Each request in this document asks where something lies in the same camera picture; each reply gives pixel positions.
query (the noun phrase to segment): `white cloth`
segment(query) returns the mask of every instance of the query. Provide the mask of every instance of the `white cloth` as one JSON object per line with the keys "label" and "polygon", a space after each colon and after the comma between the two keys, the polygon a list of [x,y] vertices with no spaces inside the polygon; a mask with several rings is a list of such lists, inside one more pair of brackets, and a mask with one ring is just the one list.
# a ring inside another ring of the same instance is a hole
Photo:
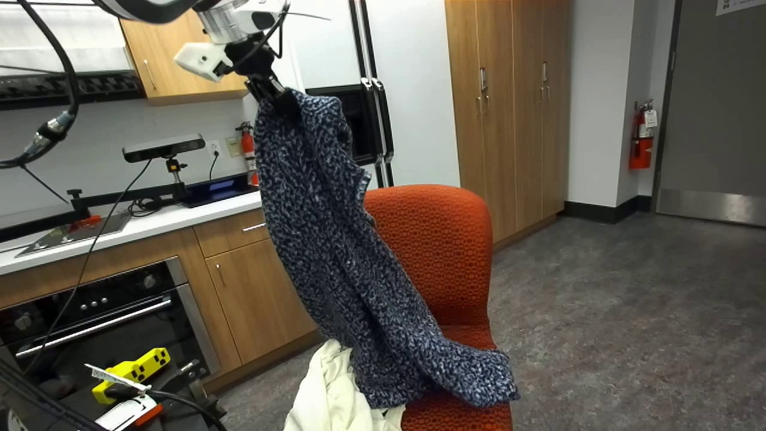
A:
{"label": "white cloth", "polygon": [[399,431],[405,406],[371,410],[353,382],[352,350],[328,339],[309,362],[285,431]]}

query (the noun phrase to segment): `fire extinguisher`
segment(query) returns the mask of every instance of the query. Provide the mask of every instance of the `fire extinguisher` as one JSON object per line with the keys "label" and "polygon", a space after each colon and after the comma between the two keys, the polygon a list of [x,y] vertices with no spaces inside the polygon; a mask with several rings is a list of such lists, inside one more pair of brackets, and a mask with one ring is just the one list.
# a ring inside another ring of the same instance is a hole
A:
{"label": "fire extinguisher", "polygon": [[241,122],[237,127],[239,131],[239,150],[241,150],[241,158],[245,158],[245,170],[246,170],[246,183],[252,188],[259,188],[260,183],[260,176],[259,176],[259,162],[255,162],[255,138],[254,138],[254,127],[249,122]]}
{"label": "fire extinguisher", "polygon": [[629,170],[648,170],[656,131],[656,109],[650,102],[635,108],[632,116],[632,144],[629,144]]}

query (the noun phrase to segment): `countertop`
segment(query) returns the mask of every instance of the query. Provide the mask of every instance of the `countertop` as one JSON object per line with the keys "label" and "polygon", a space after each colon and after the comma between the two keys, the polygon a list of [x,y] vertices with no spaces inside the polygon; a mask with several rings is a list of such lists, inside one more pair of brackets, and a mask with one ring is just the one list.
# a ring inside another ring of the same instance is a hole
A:
{"label": "countertop", "polygon": [[[120,232],[102,234],[97,240],[97,244],[96,244],[96,252],[97,249],[120,246],[120,244],[126,244],[126,241],[138,241],[138,240],[156,236],[156,234],[163,234],[163,232],[182,230],[182,226],[190,226],[190,224],[210,222],[210,220],[237,216],[237,212],[254,210],[254,207],[260,207],[260,194],[259,192],[231,196],[231,198],[225,198],[225,200],[212,200],[212,204],[195,206],[195,207],[164,206],[152,216],[131,217]],[[90,241],[94,241],[94,240],[81,240],[81,241],[43,249],[43,252],[36,252],[36,253],[17,255],[17,253],[22,253],[22,249],[26,244],[36,241],[43,234],[46,232],[18,236],[18,240],[12,240],[12,241],[2,241],[0,244],[0,274],[26,269],[26,268],[36,268],[36,265],[46,265],[46,264],[53,264],[53,260],[64,260],[64,259],[72,259],[72,255],[81,255],[81,253],[85,253],[90,249]]]}

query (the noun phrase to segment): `wooden cabinet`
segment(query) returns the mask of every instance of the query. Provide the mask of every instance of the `wooden cabinet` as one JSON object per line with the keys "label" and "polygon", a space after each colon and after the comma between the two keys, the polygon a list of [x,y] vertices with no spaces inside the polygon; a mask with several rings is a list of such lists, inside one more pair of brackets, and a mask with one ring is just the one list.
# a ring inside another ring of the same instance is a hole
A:
{"label": "wooden cabinet", "polygon": [[459,180],[505,244],[564,200],[569,0],[446,0],[446,12]]}
{"label": "wooden cabinet", "polygon": [[255,362],[315,331],[271,240],[260,210],[195,226],[239,362]]}
{"label": "wooden cabinet", "polygon": [[245,79],[237,73],[209,80],[175,65],[172,58],[185,42],[209,40],[193,12],[163,26],[142,22],[120,22],[120,26],[150,102],[234,98],[246,92]]}

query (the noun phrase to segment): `blue knit fabric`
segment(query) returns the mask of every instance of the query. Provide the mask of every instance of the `blue knit fabric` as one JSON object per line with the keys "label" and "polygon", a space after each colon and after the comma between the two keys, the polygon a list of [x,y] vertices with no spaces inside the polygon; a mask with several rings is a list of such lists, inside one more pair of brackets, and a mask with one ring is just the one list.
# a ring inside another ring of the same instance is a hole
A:
{"label": "blue knit fabric", "polygon": [[349,153],[337,98],[294,90],[302,122],[260,102],[255,158],[271,240],[328,338],[352,347],[371,406],[443,387],[468,404],[514,398],[508,357],[446,339],[428,307],[363,212],[367,174]]}

